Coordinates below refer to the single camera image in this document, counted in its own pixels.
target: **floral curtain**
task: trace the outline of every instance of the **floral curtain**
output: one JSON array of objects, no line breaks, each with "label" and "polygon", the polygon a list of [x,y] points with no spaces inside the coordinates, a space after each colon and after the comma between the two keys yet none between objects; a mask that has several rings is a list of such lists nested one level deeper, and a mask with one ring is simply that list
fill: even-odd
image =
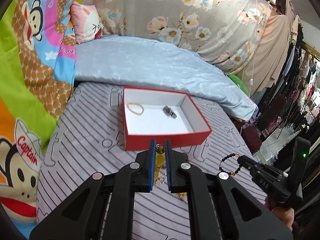
[{"label": "floral curtain", "polygon": [[170,42],[197,51],[225,73],[243,68],[252,58],[272,8],[265,0],[257,3],[256,0],[84,0],[84,3],[97,7],[106,34]]}]

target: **beaded bracelet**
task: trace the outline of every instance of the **beaded bracelet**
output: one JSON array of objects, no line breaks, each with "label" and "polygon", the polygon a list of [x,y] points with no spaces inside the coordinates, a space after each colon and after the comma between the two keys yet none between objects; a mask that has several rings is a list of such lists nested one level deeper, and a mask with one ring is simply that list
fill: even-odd
[{"label": "beaded bracelet", "polygon": [[235,175],[241,170],[241,165],[239,165],[239,168],[236,169],[235,172],[225,171],[225,170],[222,169],[221,164],[222,164],[226,159],[231,158],[231,157],[234,157],[234,156],[240,157],[241,154],[239,154],[239,153],[232,153],[232,154],[227,155],[226,157],[224,157],[224,158],[221,160],[221,162],[220,162],[220,164],[219,164],[219,170],[220,170],[221,172],[228,173],[230,176],[235,176]]},{"label": "beaded bracelet", "polygon": [[[130,106],[140,106],[141,107],[141,112],[137,112],[137,111],[133,111]],[[143,112],[144,112],[144,107],[142,104],[139,104],[139,103],[135,103],[135,102],[131,102],[131,103],[127,103],[127,108],[130,110],[130,112],[136,114],[136,115],[142,115]]]}]

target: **jewelry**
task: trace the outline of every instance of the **jewelry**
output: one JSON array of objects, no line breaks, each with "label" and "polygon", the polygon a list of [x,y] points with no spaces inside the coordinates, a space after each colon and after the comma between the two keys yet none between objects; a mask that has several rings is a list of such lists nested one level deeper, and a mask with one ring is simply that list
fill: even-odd
[{"label": "jewelry", "polygon": [[[133,111],[133,110],[130,108],[130,106],[140,106],[141,109],[142,109],[142,112],[139,113],[139,112]],[[130,112],[132,112],[132,113],[134,113],[134,114],[136,114],[136,115],[142,115],[143,112],[144,112],[144,107],[143,107],[143,105],[141,105],[141,104],[139,104],[139,103],[127,103],[127,108],[130,110]]]},{"label": "jewelry", "polygon": [[160,175],[160,169],[165,168],[165,156],[164,156],[165,148],[161,144],[156,145],[156,160],[155,160],[155,172],[154,172],[154,180],[153,184],[156,187],[159,187],[164,183],[167,178],[167,174]]},{"label": "jewelry", "polygon": [[156,153],[158,154],[164,154],[165,148],[161,144],[156,145]]},{"label": "jewelry", "polygon": [[169,106],[165,106],[162,110],[167,116],[171,116],[173,119],[177,118],[176,113]]},{"label": "jewelry", "polygon": [[226,157],[224,157],[224,158],[221,160],[221,162],[220,162],[220,164],[219,164],[219,166],[218,166],[218,167],[219,167],[219,170],[220,170],[221,172],[228,173],[230,176],[235,176],[235,175],[241,170],[241,165],[239,165],[239,168],[236,169],[235,172],[225,171],[225,170],[222,169],[221,164],[222,164],[226,159],[231,158],[231,157],[234,157],[234,156],[240,157],[241,154],[239,154],[239,153],[232,153],[232,154],[227,155]]},{"label": "jewelry", "polygon": [[181,201],[183,201],[184,203],[188,203],[188,200],[184,199],[184,196],[187,196],[187,193],[178,193],[179,194],[179,198],[181,199]]},{"label": "jewelry", "polygon": [[190,161],[189,161],[189,156],[188,156],[188,154],[186,154],[186,153],[182,153],[183,154],[183,156],[184,156],[184,159],[186,160],[186,163],[189,163]]}]

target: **red box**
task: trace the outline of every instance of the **red box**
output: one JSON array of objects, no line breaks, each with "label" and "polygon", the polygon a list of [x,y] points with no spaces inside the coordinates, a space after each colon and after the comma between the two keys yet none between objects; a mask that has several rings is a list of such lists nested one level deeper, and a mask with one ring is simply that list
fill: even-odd
[{"label": "red box", "polygon": [[[144,113],[132,113],[127,103],[139,103]],[[165,115],[164,106],[169,106],[177,118]],[[141,112],[139,106],[130,105],[130,109]],[[147,150],[150,140],[164,145],[169,138],[172,147],[202,144],[212,132],[207,121],[187,93],[124,87],[122,112],[125,134],[125,150]]]}]

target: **blue blanket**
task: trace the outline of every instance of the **blue blanket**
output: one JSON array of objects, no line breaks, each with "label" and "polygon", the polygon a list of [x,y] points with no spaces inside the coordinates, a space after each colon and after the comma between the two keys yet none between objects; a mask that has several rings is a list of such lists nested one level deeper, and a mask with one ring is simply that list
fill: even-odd
[{"label": "blue blanket", "polygon": [[185,91],[249,120],[257,106],[217,67],[171,43],[111,35],[76,46],[76,80]]}]

